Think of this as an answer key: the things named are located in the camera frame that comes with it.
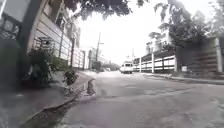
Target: signboard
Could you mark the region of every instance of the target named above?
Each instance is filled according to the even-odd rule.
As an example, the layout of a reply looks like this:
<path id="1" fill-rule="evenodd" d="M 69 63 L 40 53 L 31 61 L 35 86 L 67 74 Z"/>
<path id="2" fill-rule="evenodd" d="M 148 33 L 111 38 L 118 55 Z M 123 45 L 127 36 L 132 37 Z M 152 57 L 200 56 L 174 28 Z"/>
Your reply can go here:
<path id="1" fill-rule="evenodd" d="M 182 66 L 181 70 L 182 70 L 182 72 L 187 72 L 187 66 Z"/>

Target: bush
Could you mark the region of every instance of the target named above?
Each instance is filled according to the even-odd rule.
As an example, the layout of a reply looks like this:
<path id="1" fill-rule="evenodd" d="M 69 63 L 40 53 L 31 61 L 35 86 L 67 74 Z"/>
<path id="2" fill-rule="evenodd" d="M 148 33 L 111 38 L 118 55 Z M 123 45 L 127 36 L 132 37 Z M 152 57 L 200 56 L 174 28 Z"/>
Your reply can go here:
<path id="1" fill-rule="evenodd" d="M 64 73 L 64 82 L 66 82 L 67 85 L 72 85 L 73 83 L 75 83 L 77 78 L 78 75 L 72 68 L 67 69 Z"/>
<path id="2" fill-rule="evenodd" d="M 32 49 L 24 62 L 28 66 L 25 70 L 22 82 L 34 86 L 48 85 L 51 77 L 51 55 L 42 49 Z"/>
<path id="3" fill-rule="evenodd" d="M 67 60 L 58 58 L 56 56 L 51 57 L 50 67 L 51 67 L 51 70 L 53 72 L 55 72 L 55 71 L 65 71 L 66 69 L 69 68 Z"/>

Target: window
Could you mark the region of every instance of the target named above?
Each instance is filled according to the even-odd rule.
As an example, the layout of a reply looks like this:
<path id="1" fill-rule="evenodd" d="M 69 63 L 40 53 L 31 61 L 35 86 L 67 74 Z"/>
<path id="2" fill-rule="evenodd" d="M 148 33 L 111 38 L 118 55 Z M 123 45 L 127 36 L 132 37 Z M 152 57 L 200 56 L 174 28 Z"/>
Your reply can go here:
<path id="1" fill-rule="evenodd" d="M 132 64 L 125 64 L 126 67 L 132 67 Z"/>

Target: railing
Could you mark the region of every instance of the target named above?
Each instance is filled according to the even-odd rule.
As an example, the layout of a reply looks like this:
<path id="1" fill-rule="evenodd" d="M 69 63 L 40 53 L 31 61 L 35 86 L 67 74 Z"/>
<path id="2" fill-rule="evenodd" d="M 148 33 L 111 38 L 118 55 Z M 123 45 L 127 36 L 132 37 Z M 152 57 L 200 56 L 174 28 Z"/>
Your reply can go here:
<path id="1" fill-rule="evenodd" d="M 168 72 L 172 72 L 174 70 L 174 56 L 168 56 L 168 57 L 164 57 L 159 58 L 154 60 L 154 70 L 157 73 L 168 73 Z M 140 63 L 135 63 L 133 65 L 134 67 L 134 71 L 139 72 L 140 71 L 140 66 L 141 66 L 141 70 L 142 72 L 151 72 L 152 70 L 152 61 L 142 61 L 142 64 L 140 65 Z"/>

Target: street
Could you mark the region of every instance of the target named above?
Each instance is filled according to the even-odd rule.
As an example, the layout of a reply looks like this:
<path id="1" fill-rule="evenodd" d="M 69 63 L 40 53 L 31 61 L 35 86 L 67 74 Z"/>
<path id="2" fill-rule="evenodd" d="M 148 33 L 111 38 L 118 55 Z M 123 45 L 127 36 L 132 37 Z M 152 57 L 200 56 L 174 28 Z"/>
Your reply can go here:
<path id="1" fill-rule="evenodd" d="M 57 128 L 223 128 L 224 87 L 104 72 Z"/>

